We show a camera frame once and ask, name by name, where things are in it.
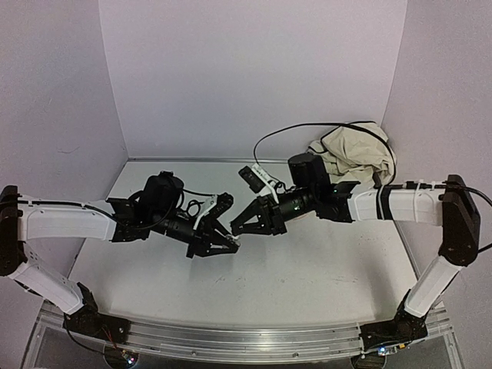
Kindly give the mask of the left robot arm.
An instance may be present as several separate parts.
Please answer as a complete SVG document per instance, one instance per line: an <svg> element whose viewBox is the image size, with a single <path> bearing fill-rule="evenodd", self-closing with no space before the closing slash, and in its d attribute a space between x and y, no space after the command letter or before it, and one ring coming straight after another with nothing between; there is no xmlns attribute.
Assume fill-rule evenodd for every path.
<svg viewBox="0 0 492 369"><path fill-rule="evenodd" d="M219 221L233 197L209 195L191 215L181 207L184 195L183 181L169 171L152 175L128 198L97 204L28 198L8 185L1 193L1 275L59 308L69 333L123 344L129 320L101 313L89 288L50 268L27 243L37 238L129 243L155 232L185 243L188 258L236 253L239 240Z"/></svg>

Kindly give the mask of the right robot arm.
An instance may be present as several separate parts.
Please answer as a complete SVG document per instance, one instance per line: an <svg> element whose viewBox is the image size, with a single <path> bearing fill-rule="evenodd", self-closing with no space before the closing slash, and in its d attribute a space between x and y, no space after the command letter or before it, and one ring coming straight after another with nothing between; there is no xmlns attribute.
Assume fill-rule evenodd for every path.
<svg viewBox="0 0 492 369"><path fill-rule="evenodd" d="M284 234L288 221L309 212L339 223L377 220L440 226L443 239L436 258L404 295L394 317L364 324L360 332L367 350L426 337L425 321L433 304L480 253L480 214L463 178L449 175L442 184L408 181L367 188L358 181L331 182L322 157L312 153L289 158L288 167L293 186L281 194L260 165L240 170L257 198L231 222L233 235Z"/></svg>

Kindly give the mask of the clear nail polish bottle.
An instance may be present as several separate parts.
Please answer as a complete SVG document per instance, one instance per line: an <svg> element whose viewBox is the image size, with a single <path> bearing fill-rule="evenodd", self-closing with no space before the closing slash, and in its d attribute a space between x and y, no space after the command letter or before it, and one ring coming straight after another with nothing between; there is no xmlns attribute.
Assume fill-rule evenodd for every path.
<svg viewBox="0 0 492 369"><path fill-rule="evenodd" d="M236 244L237 246L239 246L241 243L240 243L240 239L238 236L234 236L232 234L228 234L226 236L226 238L233 244Z"/></svg>

